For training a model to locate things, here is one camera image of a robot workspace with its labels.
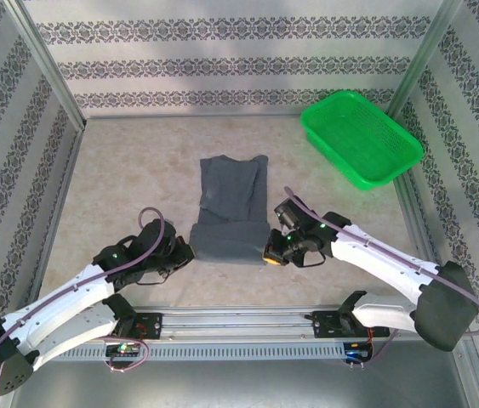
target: marble floor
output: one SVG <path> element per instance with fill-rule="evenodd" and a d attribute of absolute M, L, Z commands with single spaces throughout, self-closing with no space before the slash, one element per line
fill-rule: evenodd
<path fill-rule="evenodd" d="M 319 213 L 335 211 L 369 234 L 413 254 L 393 184 L 360 191 L 305 139 L 298 117 L 170 117 L 90 120 L 41 295 L 67 282 L 94 255 L 137 234 L 137 214 L 159 208 L 187 240 L 201 195 L 199 160 L 269 156 L 268 219 L 289 185 Z M 355 290 L 394 290 L 361 269 L 329 259 L 297 269 L 202 263 L 194 260 L 162 286 L 122 290 L 134 306 L 291 306 L 338 304 Z"/>

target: green tray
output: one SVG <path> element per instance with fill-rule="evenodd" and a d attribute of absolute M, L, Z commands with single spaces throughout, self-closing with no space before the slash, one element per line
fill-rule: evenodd
<path fill-rule="evenodd" d="M 300 121 L 307 139 L 360 190 L 389 183 L 423 156 L 417 139 L 357 92 L 333 93 Z"/>

